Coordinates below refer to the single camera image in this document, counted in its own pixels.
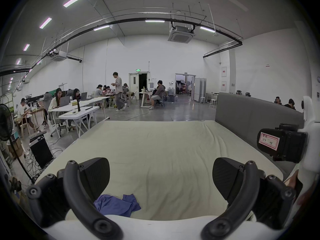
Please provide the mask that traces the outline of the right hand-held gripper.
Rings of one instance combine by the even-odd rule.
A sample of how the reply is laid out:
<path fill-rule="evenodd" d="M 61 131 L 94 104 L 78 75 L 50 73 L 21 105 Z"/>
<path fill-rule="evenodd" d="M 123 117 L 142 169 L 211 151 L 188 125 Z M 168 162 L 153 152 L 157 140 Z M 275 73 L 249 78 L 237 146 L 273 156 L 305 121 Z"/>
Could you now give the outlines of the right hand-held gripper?
<path fill-rule="evenodd" d="M 313 102 L 304 96 L 304 127 L 281 123 L 274 129 L 261 129 L 257 135 L 257 146 L 268 154 L 273 161 L 287 161 L 298 164 L 307 171 L 320 172 L 320 122 L 316 120 Z"/>

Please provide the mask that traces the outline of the person's right hand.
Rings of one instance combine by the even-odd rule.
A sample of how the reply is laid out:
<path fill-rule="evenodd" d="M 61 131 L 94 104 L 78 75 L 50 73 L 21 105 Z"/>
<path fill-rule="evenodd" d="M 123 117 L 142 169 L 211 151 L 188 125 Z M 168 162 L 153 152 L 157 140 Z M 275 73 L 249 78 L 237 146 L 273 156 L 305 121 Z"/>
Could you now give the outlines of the person's right hand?
<path fill-rule="evenodd" d="M 291 177 L 285 181 L 286 186 L 289 186 L 291 188 L 295 188 L 297 180 L 298 180 L 298 172 L 299 172 L 299 169 L 295 170 L 295 172 L 293 174 L 291 174 Z M 318 181 L 319 181 L 319 175 L 316 175 L 316 178 L 315 178 L 313 184 L 311 185 L 311 187 L 305 193 L 301 194 L 297 198 L 297 200 L 295 201 L 295 203 L 298 206 L 303 206 L 304 203 L 306 203 L 309 200 L 309 198 L 311 197 L 311 195 L 313 194 L 313 192 L 316 188 Z"/>

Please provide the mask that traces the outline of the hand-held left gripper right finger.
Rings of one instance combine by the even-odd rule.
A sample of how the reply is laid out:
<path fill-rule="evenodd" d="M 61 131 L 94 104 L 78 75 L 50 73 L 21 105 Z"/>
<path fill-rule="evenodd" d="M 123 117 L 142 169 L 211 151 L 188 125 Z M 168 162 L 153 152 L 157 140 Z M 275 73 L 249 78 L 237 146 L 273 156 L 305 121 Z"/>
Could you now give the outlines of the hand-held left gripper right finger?
<path fill-rule="evenodd" d="M 266 176 L 250 160 L 242 164 L 227 157 L 214 161 L 214 185 L 227 201 L 227 209 L 201 231 L 202 240 L 223 240 L 229 237 L 253 212 L 257 222 L 272 230 L 282 230 L 289 218 L 296 190 L 278 177 Z"/>

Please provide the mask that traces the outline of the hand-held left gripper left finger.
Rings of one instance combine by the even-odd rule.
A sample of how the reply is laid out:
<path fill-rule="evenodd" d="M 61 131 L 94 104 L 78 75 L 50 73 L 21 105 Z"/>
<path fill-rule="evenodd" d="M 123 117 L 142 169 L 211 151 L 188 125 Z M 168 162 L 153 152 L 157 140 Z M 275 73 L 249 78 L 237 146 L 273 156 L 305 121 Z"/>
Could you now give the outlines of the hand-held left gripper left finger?
<path fill-rule="evenodd" d="M 92 158 L 80 164 L 69 160 L 56 175 L 49 173 L 28 187 L 26 195 L 32 218 L 39 227 L 46 229 L 64 221 L 72 210 L 81 224 L 98 239 L 121 240 L 120 226 L 94 206 L 109 181 L 107 158 Z"/>

